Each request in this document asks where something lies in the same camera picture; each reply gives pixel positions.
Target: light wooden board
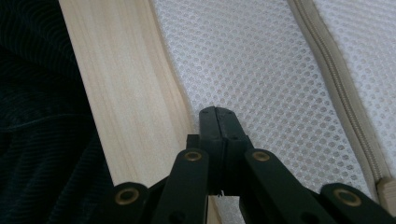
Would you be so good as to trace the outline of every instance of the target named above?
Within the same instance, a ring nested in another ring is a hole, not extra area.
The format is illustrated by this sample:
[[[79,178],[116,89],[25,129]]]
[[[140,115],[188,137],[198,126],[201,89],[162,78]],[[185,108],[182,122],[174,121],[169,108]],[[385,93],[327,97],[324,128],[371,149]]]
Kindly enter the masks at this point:
[[[192,132],[150,2],[60,3],[113,182],[150,187]],[[219,223],[209,205],[209,222]]]

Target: dark fabric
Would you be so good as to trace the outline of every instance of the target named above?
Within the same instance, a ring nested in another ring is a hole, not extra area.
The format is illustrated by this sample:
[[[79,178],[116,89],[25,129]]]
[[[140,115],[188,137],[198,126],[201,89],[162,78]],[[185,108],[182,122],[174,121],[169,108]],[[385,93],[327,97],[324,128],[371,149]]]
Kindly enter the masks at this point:
[[[0,0],[0,223],[86,223],[112,187],[59,3]]]

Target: zipper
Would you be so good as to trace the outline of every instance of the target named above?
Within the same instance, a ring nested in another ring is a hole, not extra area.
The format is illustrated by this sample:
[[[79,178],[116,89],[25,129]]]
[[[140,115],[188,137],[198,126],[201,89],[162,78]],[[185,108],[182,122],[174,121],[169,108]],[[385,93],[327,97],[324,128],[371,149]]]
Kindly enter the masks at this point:
[[[352,129],[354,133],[357,135],[358,141],[361,144],[361,148],[363,150],[363,153],[369,163],[369,166],[372,170],[373,176],[375,183],[380,181],[383,178],[383,174],[381,172],[381,169],[378,165],[378,161],[375,158],[375,154],[373,152],[373,149],[369,143],[369,141],[366,138],[366,134],[361,127],[361,124],[359,122],[359,119],[356,117],[356,113],[350,103],[350,99],[347,94],[347,90],[343,85],[343,82],[340,78],[339,71],[337,69],[337,66],[332,58],[331,52],[329,51],[329,48],[326,46],[322,36],[318,33],[318,29],[315,26],[315,24],[312,22],[310,19],[308,13],[306,12],[306,9],[304,5],[301,3],[300,0],[294,0],[295,6],[297,10],[300,13],[300,16],[302,17],[306,28],[308,29],[309,33],[312,35],[314,38],[314,41],[318,45],[318,48],[321,52],[321,54],[324,57],[324,60],[329,67],[332,80],[334,82],[335,88],[337,90],[338,95],[340,96],[343,108],[346,111],[346,115],[348,120],[350,121],[350,124],[352,126]]]

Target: wood grain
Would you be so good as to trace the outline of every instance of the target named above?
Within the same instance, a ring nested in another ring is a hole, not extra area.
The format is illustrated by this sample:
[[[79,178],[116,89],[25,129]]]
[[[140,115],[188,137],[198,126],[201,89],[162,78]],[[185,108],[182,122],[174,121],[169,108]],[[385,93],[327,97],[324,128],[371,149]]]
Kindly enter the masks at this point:
[[[192,132],[150,1],[60,4],[113,182],[150,187]],[[213,209],[210,223],[219,223]]]

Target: brass rivet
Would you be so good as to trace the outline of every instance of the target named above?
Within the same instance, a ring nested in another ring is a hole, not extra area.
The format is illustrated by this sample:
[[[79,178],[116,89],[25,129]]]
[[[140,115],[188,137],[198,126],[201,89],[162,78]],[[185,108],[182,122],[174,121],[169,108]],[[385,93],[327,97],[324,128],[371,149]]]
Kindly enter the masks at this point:
[[[120,190],[114,199],[119,205],[127,205],[134,203],[137,198],[139,198],[139,190],[135,188],[128,188]]]
[[[352,207],[357,207],[361,205],[361,198],[359,198],[358,195],[347,189],[335,189],[332,193],[338,200],[346,205]]]
[[[198,152],[188,152],[184,155],[184,158],[188,161],[198,161],[202,158],[201,153]]]
[[[270,156],[267,153],[261,152],[261,151],[253,152],[253,158],[256,161],[268,161],[268,160],[270,160]]]

